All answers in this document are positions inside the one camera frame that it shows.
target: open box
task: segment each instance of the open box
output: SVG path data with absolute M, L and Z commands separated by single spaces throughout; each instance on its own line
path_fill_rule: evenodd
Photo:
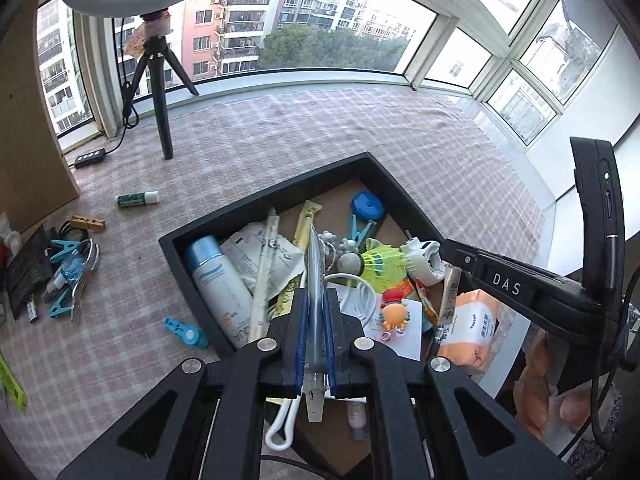
M 347 191 L 352 196 L 351 191 L 356 189 L 354 187 L 356 185 L 352 186 L 351 182 L 360 183 L 358 190 L 369 189 L 382 201 L 388 213 L 387 219 L 379 230 L 379 234 L 383 230 L 388 231 L 386 239 L 382 234 L 380 235 L 382 242 L 392 243 L 389 238 L 394 238 L 396 244 L 404 243 L 402 234 L 405 232 L 411 233 L 411 236 L 418 237 L 420 240 L 443 241 L 442 235 L 414 200 L 369 152 L 350 156 L 290 178 L 204 215 L 160 238 L 164 256 L 188 307 L 221 359 L 229 357 L 236 350 L 210 314 L 191 275 L 184 267 L 182 257 L 185 248 L 206 235 L 213 235 L 219 243 L 222 243 L 250 222 L 264 222 L 270 207 L 274 207 L 280 214 L 280 233 L 290 239 L 305 200 L 316 202 L 316 197 L 337 188 L 341 189 L 341 196 L 346 196 Z M 348 200 L 346 203 L 345 200 L 339 202 L 341 205 L 337 207 L 343 209 L 342 214 L 327 214 L 326 217 L 342 216 L 340 225 L 343 225 L 344 229 L 340 231 L 333 228 L 332 230 L 331 226 L 321 224 L 317 224 L 317 229 L 319 232 L 323 229 L 331 230 L 338 235 L 338 238 L 342 238 L 346 234 L 350 211 L 348 211 Z

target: metal screw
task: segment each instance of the metal screw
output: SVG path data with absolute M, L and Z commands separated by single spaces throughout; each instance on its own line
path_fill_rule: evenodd
M 270 337 L 265 337 L 258 341 L 258 350 L 262 350 L 263 352 L 268 352 L 269 350 L 273 350 L 278 346 L 278 343 L 275 339 L 271 339 Z
M 182 368 L 182 371 L 186 374 L 194 374 L 200 371 L 202 363 L 198 359 L 191 358 L 183 362 L 180 368 Z
M 451 363 L 446 357 L 434 357 L 431 360 L 431 368 L 437 372 L 446 372 L 451 368 Z
M 359 337 L 353 342 L 358 350 L 371 350 L 373 348 L 373 339 L 368 337 Z

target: white bottle with blue cap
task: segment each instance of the white bottle with blue cap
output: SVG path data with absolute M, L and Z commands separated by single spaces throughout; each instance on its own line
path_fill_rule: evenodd
M 251 321 L 251 293 L 216 239 L 205 236 L 187 247 L 184 264 L 222 332 L 236 348 L 245 345 Z

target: tripod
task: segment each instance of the tripod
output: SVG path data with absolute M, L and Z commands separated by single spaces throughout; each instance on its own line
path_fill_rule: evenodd
M 142 19 L 145 22 L 157 20 L 162 14 L 162 10 L 145 14 Z M 158 132 L 160 134 L 160 143 L 162 144 L 162 153 L 164 158 L 169 160 L 174 158 L 174 146 L 171 142 L 171 131 L 169 131 L 169 116 L 166 109 L 166 98 L 164 96 L 164 61 L 174 69 L 177 76 L 188 88 L 193 95 L 199 95 L 195 85 L 187 76 L 184 68 L 178 61 L 175 54 L 167 46 L 164 36 L 151 36 L 145 41 L 145 53 L 140 57 L 136 72 L 133 75 L 133 81 L 129 87 L 129 95 L 125 104 L 125 114 L 131 113 L 131 105 L 136 95 L 136 89 L 140 84 L 143 73 L 145 73 L 147 65 L 149 66 L 149 74 L 151 76 L 151 94 L 154 99 L 154 108 L 156 109 L 156 121 L 158 123 Z

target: blue bottle cap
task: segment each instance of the blue bottle cap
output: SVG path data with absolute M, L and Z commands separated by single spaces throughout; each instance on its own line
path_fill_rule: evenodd
M 351 200 L 351 211 L 358 220 L 365 222 L 369 220 L 379 220 L 385 213 L 385 208 L 380 199 L 369 191 L 357 193 Z
M 184 266 L 189 273 L 193 273 L 199 266 L 209 260 L 220 256 L 222 251 L 218 242 L 212 235 L 196 240 L 184 251 Z

